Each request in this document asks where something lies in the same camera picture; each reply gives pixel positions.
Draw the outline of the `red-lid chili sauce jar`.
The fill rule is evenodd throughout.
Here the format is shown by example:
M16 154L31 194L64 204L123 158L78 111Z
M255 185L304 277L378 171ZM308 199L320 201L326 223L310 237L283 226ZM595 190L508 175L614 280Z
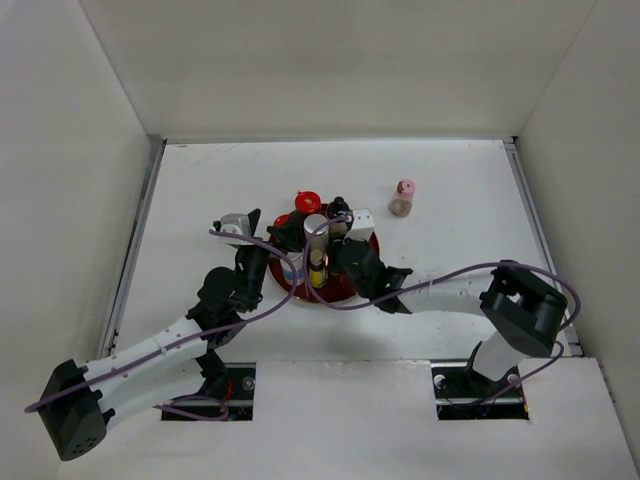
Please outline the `red-lid chili sauce jar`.
M288 220L289 220L290 215L289 214L283 214L278 216L274 223L273 226L274 227L282 227Z

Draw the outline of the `peppercorn jar blue label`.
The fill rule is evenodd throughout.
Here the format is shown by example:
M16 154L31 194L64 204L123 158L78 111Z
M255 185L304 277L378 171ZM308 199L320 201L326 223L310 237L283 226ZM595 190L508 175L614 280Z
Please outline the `peppercorn jar blue label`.
M304 283L304 264L302 252L287 252L286 260L281 260L281 271L284 282L291 286Z

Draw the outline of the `peppercorn jar silver lid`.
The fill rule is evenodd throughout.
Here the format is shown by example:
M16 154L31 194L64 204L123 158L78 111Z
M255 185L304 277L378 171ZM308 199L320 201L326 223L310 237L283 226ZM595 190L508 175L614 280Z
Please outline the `peppercorn jar silver lid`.
M305 240L309 244L306 253L307 260L310 259L310 255L314 250L319 250L322 255L327 254L329 226L326 222L327 218L319 213L309 215L305 218L303 230Z

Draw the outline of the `small yellow-label oil bottle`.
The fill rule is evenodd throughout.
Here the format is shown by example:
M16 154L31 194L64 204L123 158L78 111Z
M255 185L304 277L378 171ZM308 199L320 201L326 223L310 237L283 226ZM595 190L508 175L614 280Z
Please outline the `small yellow-label oil bottle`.
M313 249L309 254L309 280L314 289L321 289L327 282L326 254Z

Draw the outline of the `black-cap clear spice bottle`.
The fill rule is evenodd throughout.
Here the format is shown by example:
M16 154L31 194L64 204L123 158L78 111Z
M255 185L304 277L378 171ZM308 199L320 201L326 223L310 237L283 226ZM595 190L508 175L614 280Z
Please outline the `black-cap clear spice bottle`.
M346 216L349 211L349 205L342 196L336 196L327 206L327 215L329 218Z

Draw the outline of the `pink-cap spice shaker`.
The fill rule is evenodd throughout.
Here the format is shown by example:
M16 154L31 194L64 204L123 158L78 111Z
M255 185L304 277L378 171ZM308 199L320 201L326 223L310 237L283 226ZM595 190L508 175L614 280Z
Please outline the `pink-cap spice shaker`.
M388 209L396 217L404 218L411 212L415 194L415 183L410 179L400 180L395 188Z

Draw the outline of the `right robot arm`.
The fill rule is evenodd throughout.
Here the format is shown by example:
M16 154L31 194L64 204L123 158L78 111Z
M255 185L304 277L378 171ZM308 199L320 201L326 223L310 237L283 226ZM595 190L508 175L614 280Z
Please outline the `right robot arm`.
M485 400L519 386L511 370L526 358L552 357L557 335L570 324L569 301L549 284L552 273L512 260L464 267L440 277L420 278L409 268L387 266L368 243L348 240L334 257L365 300L388 314L449 312L486 318L495 332L479 342L464 370L464 384Z

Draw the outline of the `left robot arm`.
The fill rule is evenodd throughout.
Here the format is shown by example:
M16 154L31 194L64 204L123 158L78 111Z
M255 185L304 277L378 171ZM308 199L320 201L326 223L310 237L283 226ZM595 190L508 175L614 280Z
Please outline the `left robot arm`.
M211 234L233 246L234 265L207 273L184 316L110 356L54 368L40 399L26 410L39 415L61 461L87 454L141 411L221 393L227 367L217 351L261 319L256 309L268 263L279 252L257 237L260 217L254 209L213 223Z

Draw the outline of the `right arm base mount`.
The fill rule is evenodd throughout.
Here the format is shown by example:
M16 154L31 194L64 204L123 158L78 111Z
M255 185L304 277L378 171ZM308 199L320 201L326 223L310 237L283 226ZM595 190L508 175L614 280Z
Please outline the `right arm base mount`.
M498 381L473 371L467 361L430 364L436 415L441 421L529 419L520 371L512 367Z

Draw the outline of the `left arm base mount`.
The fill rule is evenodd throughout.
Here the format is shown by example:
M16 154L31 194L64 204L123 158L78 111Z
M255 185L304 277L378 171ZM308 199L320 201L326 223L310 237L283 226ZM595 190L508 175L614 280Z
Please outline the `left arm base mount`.
M158 407L164 422L238 422L253 419L257 365L225 363L215 351L198 359L204 382L196 393Z

